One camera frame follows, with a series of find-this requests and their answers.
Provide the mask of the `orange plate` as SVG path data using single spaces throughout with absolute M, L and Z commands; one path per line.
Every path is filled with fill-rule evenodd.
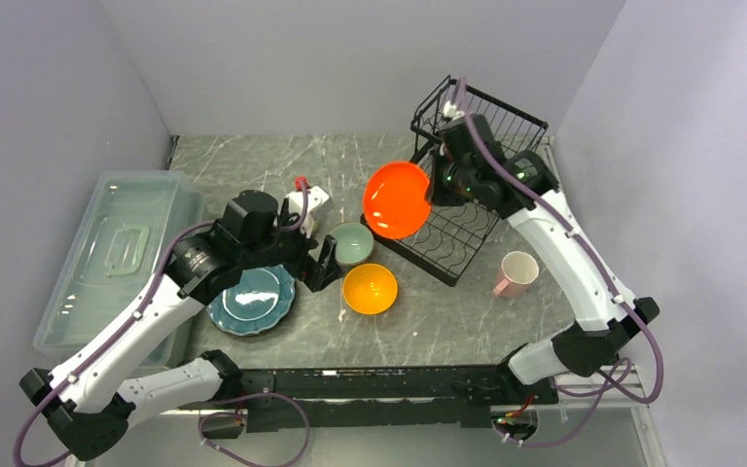
M 430 180 L 418 165 L 388 162 L 369 179 L 363 195 L 363 216 L 378 236 L 399 240 L 416 234 L 431 212 L 426 199 Z

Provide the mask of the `yellow ribbed bowl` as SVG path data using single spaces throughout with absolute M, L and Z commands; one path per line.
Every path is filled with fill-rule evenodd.
M 363 315 L 387 311 L 395 302 L 399 285 L 393 272 L 379 264 L 352 268 L 342 282 L 341 293 L 347 305 Z

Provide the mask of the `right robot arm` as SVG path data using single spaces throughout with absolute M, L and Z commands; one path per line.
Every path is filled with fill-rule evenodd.
M 547 377 L 591 376 L 658 317 L 657 302 L 636 297 L 599 257 L 538 154 L 507 155 L 484 116 L 462 111 L 445 112 L 439 136 L 431 203 L 474 201 L 507 221 L 534 248 L 574 313 L 567 328 L 509 356 L 509 369 L 496 380 L 503 400 L 523 402 Z

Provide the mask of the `black wire dish rack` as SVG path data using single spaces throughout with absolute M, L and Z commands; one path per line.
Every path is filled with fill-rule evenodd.
M 455 78 L 445 77 L 410 122 L 415 143 L 409 161 L 429 179 L 430 211 L 421 227 L 391 239 L 372 218 L 360 217 L 381 245 L 447 286 L 457 284 L 500 220 L 534 203 L 482 157 L 464 122 L 445 115 L 445 104 L 467 105 L 490 155 L 516 180 L 538 195 L 558 186 L 536 153 L 546 121 L 471 86 L 457 91 L 456 85 Z

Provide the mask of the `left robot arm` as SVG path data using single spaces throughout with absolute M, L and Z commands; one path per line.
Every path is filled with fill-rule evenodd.
M 335 239 L 313 234 L 332 207 L 317 186 L 300 184 L 283 199 L 245 190 L 221 217 L 179 232 L 144 288 L 96 337 L 55 368 L 33 369 L 20 380 L 33 416 L 46 420 L 67 456 L 90 461 L 160 413 L 201 402 L 232 406 L 243 373 L 220 350 L 146 377 L 133 371 L 249 269 L 280 266 L 313 292 L 337 280 Z

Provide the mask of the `pink mug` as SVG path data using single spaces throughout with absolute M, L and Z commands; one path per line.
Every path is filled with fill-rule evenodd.
M 492 294 L 494 297 L 519 298 L 539 273 L 539 265 L 532 255 L 522 251 L 509 252 L 500 263 Z

